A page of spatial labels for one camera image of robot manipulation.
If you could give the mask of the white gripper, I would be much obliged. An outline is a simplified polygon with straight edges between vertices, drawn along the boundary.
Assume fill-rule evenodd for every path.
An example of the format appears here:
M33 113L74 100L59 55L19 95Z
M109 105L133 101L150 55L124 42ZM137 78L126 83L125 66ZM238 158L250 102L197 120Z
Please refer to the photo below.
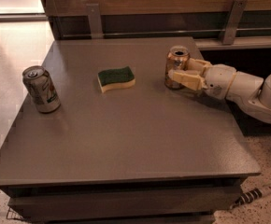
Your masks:
M236 75L236 69L225 64L215 64L205 60L190 58L186 70L173 70L168 76L175 82L193 91L205 89L205 93L213 98L222 100Z

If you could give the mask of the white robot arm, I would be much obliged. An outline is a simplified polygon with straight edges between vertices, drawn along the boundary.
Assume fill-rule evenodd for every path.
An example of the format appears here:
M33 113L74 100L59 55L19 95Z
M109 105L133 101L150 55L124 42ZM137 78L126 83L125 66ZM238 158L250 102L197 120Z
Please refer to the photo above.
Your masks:
M231 101L249 116L271 124L271 75L263 79L229 65L190 59L182 69L171 68L168 77L192 91Z

